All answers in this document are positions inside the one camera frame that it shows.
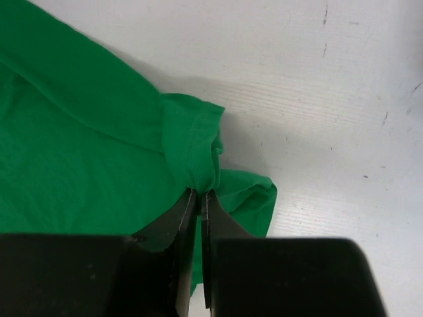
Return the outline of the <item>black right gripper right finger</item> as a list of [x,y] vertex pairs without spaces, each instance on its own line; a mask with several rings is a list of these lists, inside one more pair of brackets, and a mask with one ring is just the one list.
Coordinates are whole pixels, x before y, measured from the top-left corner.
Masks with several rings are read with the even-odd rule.
[[384,316],[367,259],[345,238],[259,238],[202,198],[202,266],[212,316]]

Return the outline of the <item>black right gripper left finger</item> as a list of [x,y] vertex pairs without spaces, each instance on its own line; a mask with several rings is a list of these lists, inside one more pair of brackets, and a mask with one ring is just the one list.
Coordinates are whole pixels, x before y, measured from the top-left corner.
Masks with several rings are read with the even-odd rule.
[[187,316],[198,195],[131,235],[2,234],[2,316]]

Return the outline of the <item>green t shirt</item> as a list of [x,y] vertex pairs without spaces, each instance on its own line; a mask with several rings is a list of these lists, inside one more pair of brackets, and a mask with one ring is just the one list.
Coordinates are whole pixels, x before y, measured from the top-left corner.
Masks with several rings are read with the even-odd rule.
[[29,1],[1,2],[1,231],[132,234],[214,190],[256,236],[271,179],[219,165],[224,108],[163,93]]

